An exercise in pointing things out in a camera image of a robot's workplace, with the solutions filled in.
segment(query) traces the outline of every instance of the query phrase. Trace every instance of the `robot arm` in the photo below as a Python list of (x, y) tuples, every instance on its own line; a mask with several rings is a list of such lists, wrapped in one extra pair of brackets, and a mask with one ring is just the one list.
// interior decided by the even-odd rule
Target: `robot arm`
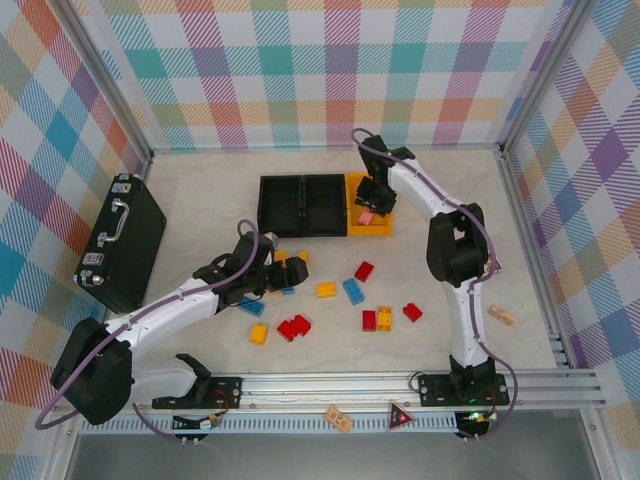
[[(422, 167), (415, 159), (405, 160), (405, 163), (422, 173), (425, 177), (430, 177), (422, 170)], [(394, 165), (388, 170), (389, 187), (405, 198), (408, 198), (425, 220), (431, 222), (434, 217), (442, 214), (443, 217), (449, 215), (457, 216), (457, 210), (440, 200), (436, 194), (427, 188), (425, 184), (412, 172)], [(448, 196), (449, 199), (456, 204), (460, 204), (458, 200)], [(452, 326), (452, 345), (451, 355), (462, 366), (480, 365), (487, 361), (487, 354), (480, 348), (478, 342), (474, 339), (474, 333), (471, 326), (470, 309), (469, 309), (469, 285), (476, 277), (465, 279), (460, 282), (459, 286), (452, 283), (443, 283), (444, 291), (447, 295), (447, 303), (449, 305), (449, 313), (451, 315)], [(474, 288), (474, 301), (476, 322), (480, 333), (481, 340), (484, 341), (484, 323), (482, 321), (481, 291), (480, 285)]]
[(254, 245), (251, 232), (240, 237), (233, 253), (198, 269), (193, 278), (155, 302), (104, 323), (91, 317), (82, 320), (71, 333), (51, 384), (60, 389), (96, 345), (126, 327), (82, 370), (65, 398), (95, 425), (130, 402), (188, 397), (197, 405), (211, 388), (211, 374), (197, 360), (179, 354), (160, 368), (144, 370), (139, 368), (140, 359), (166, 338), (220, 313), (247, 293), (263, 295), (302, 283), (308, 276), (304, 260), (273, 262), (277, 237), (269, 235), (258, 236), (257, 253), (242, 275), (238, 272), (250, 260)]
[[(373, 153), (363, 146), (383, 153)], [(427, 265), (443, 283), (452, 320), (449, 380), (460, 402), (475, 401), (499, 377), (494, 360), (480, 346), (480, 342), (485, 342), (481, 284), (476, 284), (470, 295), (471, 283), (482, 276), (487, 264), (487, 243), (476, 225), (452, 206), (461, 202), (442, 191), (406, 147), (389, 151), (379, 135), (372, 135), (358, 150), (370, 178), (365, 177), (360, 183), (356, 203), (384, 216), (391, 213), (399, 193), (429, 222)], [(477, 204), (462, 206), (484, 225), (482, 209)], [(477, 335), (470, 301), (474, 302)]]

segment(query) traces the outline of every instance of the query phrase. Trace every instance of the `cable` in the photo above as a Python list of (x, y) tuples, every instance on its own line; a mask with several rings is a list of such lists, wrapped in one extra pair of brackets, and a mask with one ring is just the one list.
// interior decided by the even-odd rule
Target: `cable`
[(229, 403), (229, 397), (227, 397), (227, 394), (224, 393), (222, 390), (212, 390), (211, 392), (209, 392), (209, 396), (211, 396), (212, 393), (215, 393), (216, 395), (222, 397), (222, 399), (227, 405), (227, 408), (225, 408), (224, 411), (222, 411), (222, 408), (221, 408), (220, 411), (215, 414), (216, 417), (221, 417), (222, 415), (227, 413), (229, 411), (229, 408), (231, 407)]
[(247, 300), (246, 302), (243, 300), (240, 300), (239, 302), (234, 303), (233, 305), (227, 305), (228, 307), (239, 307), (240, 305), (249, 305), (250, 303), (253, 302), (259, 302), (260, 300), (262, 300), (262, 297), (264, 297), (264, 293), (260, 294), (260, 296), (258, 298), (252, 298), (250, 300)]
[(411, 375), (411, 377), (409, 378), (409, 389), (413, 390), (415, 393), (420, 395), (420, 390), (418, 390), (417, 388), (413, 388), (413, 379), (416, 378), (418, 375), (426, 375), (426, 373), (424, 373), (424, 372), (416, 372), (413, 375)]
[(452, 202), (451, 200), (449, 200), (447, 198), (447, 195), (445, 193), (443, 193), (442, 191), (440, 191), (439, 188), (437, 188), (427, 177), (425, 177), (418, 169), (414, 168), (413, 166), (409, 165), (407, 162), (405, 162), (404, 160), (395, 157), (393, 155), (391, 155), (389, 152), (381, 152), (379, 150), (376, 150), (375, 148), (371, 148), (367, 145), (364, 145), (360, 140), (358, 140), (356, 138), (356, 133), (365, 133), (366, 135), (372, 137), (374, 136), (373, 133), (371, 133), (369, 130), (366, 130), (364, 128), (354, 128), (351, 131), (351, 139), (354, 141), (354, 143), (359, 147), (362, 148), (363, 150), (366, 150), (369, 153), (373, 153), (375, 155), (380, 155), (384, 158), (387, 158), (389, 160), (392, 160), (393, 162), (399, 164), (400, 166), (402, 166), (403, 168), (405, 168), (406, 170), (410, 171), (411, 173), (413, 173), (417, 178), (419, 178), (429, 189), (431, 189), (431, 191), (433, 191), (433, 193), (435, 193), (435, 195), (446, 205), (455, 208), (456, 210), (458, 210), (459, 212), (461, 212), (463, 215), (465, 215), (467, 218), (469, 218), (469, 220), (471, 220), (473, 222), (473, 224), (478, 228), (478, 230), (480, 231), (480, 234), (482, 235), (482, 237), (485, 239), (485, 241), (487, 242), (487, 246), (489, 249), (489, 258), (491, 259), (491, 265), (489, 266), (489, 271), (476, 278), (475, 280), (473, 280), (470, 284), (469, 284), (469, 290), (468, 290), (468, 294), (469, 294), (469, 313), (471, 314), (471, 327), (473, 329), (473, 337), (474, 340), (478, 343), (478, 345), (480, 346), (480, 348), (491, 358), (493, 358), (496, 362), (498, 362), (500, 365), (502, 365), (503, 367), (505, 367), (508, 371), (509, 374), (511, 375), (511, 378), (513, 379), (513, 395), (511, 398), (511, 403), (509, 404), (509, 408), (507, 409), (507, 412), (504, 414), (504, 416), (502, 417), (502, 421), (498, 422), (497, 425), (495, 427), (493, 427), (489, 432), (485, 433), (483, 435), (484, 438), (491, 436), (491, 435), (495, 435), (498, 431), (500, 431), (500, 429), (503, 428), (504, 424), (506, 423), (506, 421), (511, 418), (511, 415), (513, 415), (513, 411), (516, 407), (516, 402), (518, 400), (518, 378), (516, 376), (516, 372), (515, 370), (511, 367), (511, 365), (509, 365), (507, 362), (505, 362), (504, 360), (502, 360), (501, 358), (499, 358), (497, 355), (495, 355), (491, 350), (489, 350), (489, 348), (485, 345), (484, 341), (480, 338), (480, 331), (478, 329), (478, 323), (476, 320), (476, 311), (475, 311), (475, 301), (474, 301), (474, 289), (475, 286), (481, 283), (486, 282), (487, 280), (489, 280), (491, 277), (493, 277), (493, 275), (496, 272), (497, 266), (498, 266), (498, 259), (496, 257), (496, 253), (495, 253), (495, 248), (493, 246), (493, 241), (491, 240), (491, 237), (489, 236), (489, 234), (487, 233), (487, 230), (484, 228), (484, 225), (482, 225), (482, 222), (480, 222), (480, 220), (478, 220), (476, 218), (475, 215), (473, 215), (469, 210), (467, 210), (465, 207), (463, 207), (462, 205), (459, 205), (455, 202)]
[[(242, 266), (242, 268), (240, 270), (238, 270), (236, 273), (234, 273), (233, 275), (231, 275), (228, 278), (225, 278), (224, 280), (216, 282), (216, 283), (214, 283), (212, 285), (204, 285), (202, 287), (192, 288), (190, 290), (187, 290), (187, 291), (183, 292), (182, 298), (189, 297), (191, 295), (196, 295), (196, 294), (202, 293), (202, 292), (211, 291), (214, 288), (226, 285), (227, 283), (230, 283), (230, 282), (234, 281), (236, 278), (240, 277), (244, 272), (246, 272), (249, 269), (249, 267), (251, 266), (251, 264), (255, 260), (256, 255), (258, 253), (258, 229), (253, 224), (253, 222), (251, 222), (250, 220), (246, 220), (246, 219), (245, 220), (240, 220), (238, 222), (238, 226), (237, 226), (238, 234), (240, 236), (242, 236), (242, 225), (248, 225), (249, 228), (251, 228), (251, 231), (253, 232), (253, 248), (251, 249), (251, 255), (249, 255), (249, 259), (247, 260), (247, 263), (245, 263)], [(49, 401), (49, 403), (47, 403), (45, 405), (45, 407), (42, 409), (42, 411), (38, 414), (38, 417), (36, 418), (36, 421), (35, 421), (36, 430), (46, 430), (48, 428), (55, 427), (56, 425), (59, 425), (59, 424), (65, 422), (65, 421), (69, 420), (72, 417), (75, 417), (79, 413), (77, 410), (74, 410), (73, 412), (68, 413), (67, 415), (64, 415), (63, 417), (60, 417), (60, 418), (58, 418), (56, 420), (53, 420), (52, 422), (49, 422), (49, 423), (46, 423), (46, 424), (42, 423), (44, 418), (51, 412), (51, 410), (53, 410), (53, 407), (58, 403), (58, 401), (60, 401), (60, 399), (67, 392), (67, 390), (69, 390), (69, 387), (71, 387), (71, 384), (73, 384), (73, 382), (76, 381), (76, 379), (80, 376), (82, 371), (85, 368), (87, 368), (87, 365), (89, 365), (91, 360), (93, 360), (96, 357), (96, 355), (98, 355), (102, 351), (102, 349), (104, 349), (112, 340), (114, 340), (118, 335), (120, 335), (122, 332), (124, 332), (127, 328), (130, 328), (130, 325), (134, 325), (141, 318), (143, 318), (145, 315), (148, 315), (149, 313), (151, 313), (151, 312), (153, 312), (153, 311), (155, 311), (155, 310), (157, 310), (157, 309), (159, 309), (159, 308), (161, 308), (161, 307), (163, 307), (165, 305), (168, 305), (171, 302), (174, 302), (176, 300), (180, 300), (180, 298), (181, 297), (179, 295), (172, 295), (170, 297), (164, 298), (164, 299), (162, 299), (162, 300), (160, 300), (160, 301), (158, 301), (156, 303), (153, 303), (153, 304), (151, 304), (151, 305), (139, 310), (138, 313), (136, 313), (131, 318), (131, 320), (129, 321), (129, 324), (124, 324), (124, 325), (120, 326), (118, 329), (114, 330), (108, 337), (106, 337), (103, 341), (101, 341), (98, 345), (96, 345), (96, 347), (93, 350), (91, 350), (89, 352), (89, 354), (80, 362), (80, 364), (71, 373), (71, 375), (69, 375), (69, 378), (67, 378), (67, 380), (62, 384), (62, 387), (60, 387), (60, 389), (56, 392), (56, 394)]]

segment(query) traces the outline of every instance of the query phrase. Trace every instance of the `black mounting bracket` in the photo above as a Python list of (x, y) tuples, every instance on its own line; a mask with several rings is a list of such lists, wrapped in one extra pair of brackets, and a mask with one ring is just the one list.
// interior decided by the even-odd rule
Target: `black mounting bracket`
[(201, 410), (237, 410), (240, 408), (241, 377), (213, 377), (207, 367), (191, 355), (179, 353), (176, 358), (193, 369), (197, 377), (196, 381), (184, 397), (155, 398), (151, 402), (151, 408), (156, 410), (196, 408)]
[(449, 357), (451, 373), (418, 375), (420, 405), (423, 407), (492, 407), (509, 405), (504, 375), (496, 373), (492, 358), (464, 368)]

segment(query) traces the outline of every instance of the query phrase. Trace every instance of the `black storage bin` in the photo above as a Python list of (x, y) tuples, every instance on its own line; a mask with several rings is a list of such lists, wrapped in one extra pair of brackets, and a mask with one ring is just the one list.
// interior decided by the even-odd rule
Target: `black storage bin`
[(144, 182), (117, 175), (74, 281), (115, 313), (140, 308), (166, 224)]
[(260, 177), (258, 230), (279, 237), (299, 237), (302, 231), (302, 176)]
[(281, 238), (346, 236), (344, 175), (260, 177), (258, 230)]
[(305, 175), (304, 236), (347, 235), (347, 200), (344, 175)]

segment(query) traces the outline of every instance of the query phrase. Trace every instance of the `blue lego brick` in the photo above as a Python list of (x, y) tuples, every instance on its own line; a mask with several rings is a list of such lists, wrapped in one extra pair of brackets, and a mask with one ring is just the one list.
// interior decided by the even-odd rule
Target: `blue lego brick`
[(252, 300), (249, 297), (242, 297), (242, 300), (238, 303), (238, 308), (254, 317), (259, 317), (264, 312), (264, 303)]
[(352, 305), (357, 305), (358, 303), (364, 302), (364, 294), (356, 283), (355, 278), (345, 280), (344, 282), (342, 282), (342, 286), (344, 288), (344, 291), (347, 292), (347, 297), (349, 297)]

